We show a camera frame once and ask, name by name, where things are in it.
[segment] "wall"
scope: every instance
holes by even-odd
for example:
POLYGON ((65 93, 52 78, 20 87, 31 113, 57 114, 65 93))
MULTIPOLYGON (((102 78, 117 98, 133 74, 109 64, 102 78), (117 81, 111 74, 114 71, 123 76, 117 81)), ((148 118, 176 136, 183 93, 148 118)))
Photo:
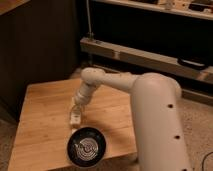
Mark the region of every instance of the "wall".
POLYGON ((0 16, 0 104, 16 120, 28 84, 66 79, 78 65, 77 25, 73 0, 31 0, 0 16))

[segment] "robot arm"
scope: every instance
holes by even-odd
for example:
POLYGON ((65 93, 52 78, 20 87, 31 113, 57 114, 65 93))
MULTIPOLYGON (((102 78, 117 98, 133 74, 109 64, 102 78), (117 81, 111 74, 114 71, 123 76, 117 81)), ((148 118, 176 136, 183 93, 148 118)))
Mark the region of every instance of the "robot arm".
POLYGON ((175 80, 156 73, 107 74, 93 68, 82 71, 82 80, 76 106, 88 104, 101 84, 130 94, 141 171, 191 171, 176 104, 181 88, 175 80))

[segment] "cable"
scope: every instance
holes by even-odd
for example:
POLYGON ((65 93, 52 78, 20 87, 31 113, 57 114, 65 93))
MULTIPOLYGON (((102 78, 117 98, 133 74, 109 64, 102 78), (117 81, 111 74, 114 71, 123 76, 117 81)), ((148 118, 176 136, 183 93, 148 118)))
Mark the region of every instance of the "cable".
POLYGON ((202 171, 205 171, 204 170, 204 166, 205 166, 205 160, 207 159, 207 157, 209 157, 211 154, 213 154, 213 151, 206 154, 204 157, 203 157, 203 161, 202 161, 202 171))

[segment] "wooden table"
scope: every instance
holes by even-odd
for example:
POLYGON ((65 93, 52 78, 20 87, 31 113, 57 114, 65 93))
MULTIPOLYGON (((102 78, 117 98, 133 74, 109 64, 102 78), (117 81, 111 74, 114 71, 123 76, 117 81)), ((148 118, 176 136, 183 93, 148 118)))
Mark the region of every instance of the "wooden table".
POLYGON ((0 0, 0 15, 23 5, 30 0, 0 0))
MULTIPOLYGON (((9 171, 51 170, 71 166, 67 142, 71 97, 79 79, 30 85, 9 163, 9 171)), ((129 95, 101 86, 86 107, 82 126, 99 129, 105 136, 104 158, 136 152, 129 95)))

